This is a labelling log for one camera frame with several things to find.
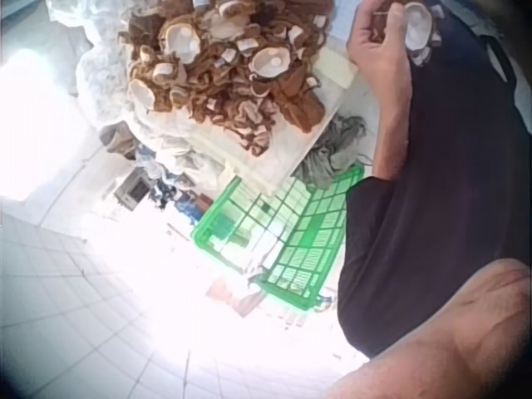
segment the person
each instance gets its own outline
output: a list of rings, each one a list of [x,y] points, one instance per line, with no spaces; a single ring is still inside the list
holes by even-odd
[[[347,44],[380,120],[372,176],[347,194],[337,305],[372,360],[331,397],[481,397],[530,367],[530,134],[465,25],[446,12],[413,66],[402,5],[370,40],[383,3],[362,1]]]

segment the green basket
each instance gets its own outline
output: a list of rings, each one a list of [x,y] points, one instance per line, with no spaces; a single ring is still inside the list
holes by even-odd
[[[290,179],[274,196],[235,178],[192,232],[196,245],[244,274],[267,271],[260,287],[296,308],[318,304],[345,236],[346,192],[364,175],[357,165],[328,190]]]

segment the black t-shirt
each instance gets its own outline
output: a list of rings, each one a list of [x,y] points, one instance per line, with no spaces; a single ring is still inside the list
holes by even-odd
[[[369,357],[424,323],[479,269],[530,265],[530,134],[480,41],[449,13],[412,66],[408,156],[347,196],[338,319]]]

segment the finger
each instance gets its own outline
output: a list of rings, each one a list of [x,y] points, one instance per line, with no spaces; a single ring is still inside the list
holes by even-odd
[[[363,0],[355,12],[355,22],[352,25],[352,34],[369,30],[372,25],[373,13],[385,0]]]
[[[406,14],[405,8],[398,2],[390,6],[386,22],[384,46],[401,48],[405,46]]]

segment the person's hand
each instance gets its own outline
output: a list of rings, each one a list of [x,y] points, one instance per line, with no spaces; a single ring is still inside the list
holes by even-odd
[[[381,106],[381,115],[409,110],[412,84],[406,56],[404,7],[393,3],[387,15],[384,42],[370,41],[373,13],[385,0],[363,0],[352,25],[347,52],[368,80]]]

